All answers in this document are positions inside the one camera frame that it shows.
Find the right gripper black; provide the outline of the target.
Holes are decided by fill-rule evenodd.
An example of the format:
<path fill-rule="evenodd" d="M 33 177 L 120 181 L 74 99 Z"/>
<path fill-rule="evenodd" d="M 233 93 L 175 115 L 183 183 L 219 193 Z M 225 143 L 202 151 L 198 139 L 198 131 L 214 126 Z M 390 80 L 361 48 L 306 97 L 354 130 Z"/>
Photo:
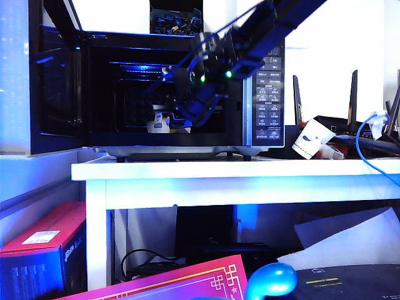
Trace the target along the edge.
<path fill-rule="evenodd" d="M 203 125 L 218 105 L 234 109 L 241 102 L 242 83 L 234 80 L 232 65 L 223 62 L 200 62 L 195 66 L 179 67 L 170 74 L 145 74 L 137 77 L 139 100 L 160 100 L 176 96 L 174 105 L 182 118 L 169 117 L 169 127 L 190 128 Z"/>

